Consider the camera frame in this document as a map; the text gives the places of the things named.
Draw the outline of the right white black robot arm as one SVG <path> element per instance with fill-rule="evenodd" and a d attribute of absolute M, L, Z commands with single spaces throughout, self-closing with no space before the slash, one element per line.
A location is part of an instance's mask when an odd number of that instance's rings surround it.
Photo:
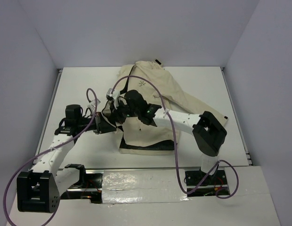
<path fill-rule="evenodd" d="M 114 91 L 111 97 L 111 109 L 120 124 L 129 117 L 136 117 L 147 126 L 176 129 L 194 136 L 198 149 L 203 153 L 201 181 L 211 184 L 216 179 L 219 150 L 224 144 L 227 131 L 211 112 L 188 114 L 164 109 L 160 105 L 147 103 L 136 90 L 128 91 L 123 97 Z"/>

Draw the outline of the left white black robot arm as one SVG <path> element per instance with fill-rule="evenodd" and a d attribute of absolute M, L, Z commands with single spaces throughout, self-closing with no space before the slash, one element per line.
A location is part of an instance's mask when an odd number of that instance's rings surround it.
<path fill-rule="evenodd" d="M 53 213 L 58 209 L 60 196 L 71 186 L 83 187 L 88 179 L 82 164 L 60 166 L 85 131 L 96 134 L 115 132 L 100 112 L 84 117 L 80 105 L 68 105 L 65 117 L 55 130 L 49 152 L 28 171 L 21 172 L 16 180 L 17 208 L 20 212 Z"/>

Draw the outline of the cream jacket with black zipper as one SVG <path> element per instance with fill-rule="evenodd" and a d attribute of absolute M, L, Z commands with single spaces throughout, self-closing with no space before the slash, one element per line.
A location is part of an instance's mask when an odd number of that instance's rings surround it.
<path fill-rule="evenodd" d="M 113 90 L 119 90 L 121 97 L 130 90 L 136 90 L 149 104 L 164 105 L 171 109 L 177 104 L 187 113 L 211 112 L 222 126 L 227 117 L 202 100 L 186 93 L 171 73 L 152 61 L 137 61 L 133 65 L 121 67 Z M 122 154 L 165 155 L 174 151 L 180 131 L 171 128 L 147 126 L 136 117 L 128 118 L 123 124 L 117 123 L 121 133 L 119 151 Z"/>

